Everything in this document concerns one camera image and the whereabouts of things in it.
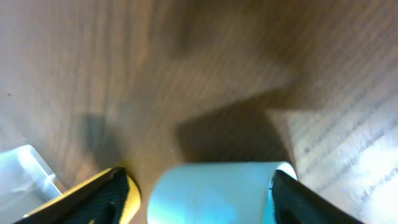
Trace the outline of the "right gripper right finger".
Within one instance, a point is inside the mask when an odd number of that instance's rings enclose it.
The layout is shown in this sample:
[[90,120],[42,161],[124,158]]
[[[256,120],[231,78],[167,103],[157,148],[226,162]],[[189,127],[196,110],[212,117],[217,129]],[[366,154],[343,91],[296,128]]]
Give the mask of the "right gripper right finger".
[[285,172],[274,172],[272,218],[276,224],[360,223]]

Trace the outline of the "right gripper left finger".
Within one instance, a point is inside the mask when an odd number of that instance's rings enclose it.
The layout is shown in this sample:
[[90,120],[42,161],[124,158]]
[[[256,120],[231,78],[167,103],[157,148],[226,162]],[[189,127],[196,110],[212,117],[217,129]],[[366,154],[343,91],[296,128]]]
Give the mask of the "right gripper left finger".
[[123,167],[101,174],[69,195],[17,221],[29,223],[111,223],[122,220],[129,186]]

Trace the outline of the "yellow cup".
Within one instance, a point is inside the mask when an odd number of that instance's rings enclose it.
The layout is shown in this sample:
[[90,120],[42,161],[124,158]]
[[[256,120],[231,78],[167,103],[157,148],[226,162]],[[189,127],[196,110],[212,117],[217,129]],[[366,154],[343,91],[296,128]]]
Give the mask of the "yellow cup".
[[[90,177],[89,179],[85,180],[84,182],[74,186],[72,189],[67,190],[66,192],[64,192],[64,194],[62,194],[61,196],[41,205],[40,207],[34,209],[33,211],[29,212],[28,214],[26,214],[24,216],[24,218],[28,215],[33,214],[33,212],[37,212],[39,211],[39,209],[44,208],[48,205],[53,204],[54,202],[59,201],[61,198],[64,197],[64,195],[69,195],[72,192],[76,191],[77,189],[83,187],[84,185],[88,184],[89,182],[91,182],[92,180],[94,180],[95,178],[99,177],[101,174],[104,174],[106,171],[109,171],[112,168],[108,168],[103,170],[102,172]],[[137,211],[139,210],[140,206],[141,206],[141,195],[140,195],[140,191],[138,186],[136,185],[136,183],[134,183],[134,181],[129,177],[128,172],[126,170],[127,173],[127,182],[128,182],[128,186],[129,186],[129,192],[127,195],[127,200],[124,204],[124,209],[123,209],[123,215],[122,215],[122,220],[120,223],[129,223],[132,218],[134,217],[134,215],[137,213]]]

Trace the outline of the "light blue cup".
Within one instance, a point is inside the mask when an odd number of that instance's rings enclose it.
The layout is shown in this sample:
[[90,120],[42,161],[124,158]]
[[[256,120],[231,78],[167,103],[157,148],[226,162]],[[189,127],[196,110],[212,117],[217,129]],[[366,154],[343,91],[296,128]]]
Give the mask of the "light blue cup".
[[148,223],[273,223],[272,180],[288,162],[225,162],[180,166],[156,183]]

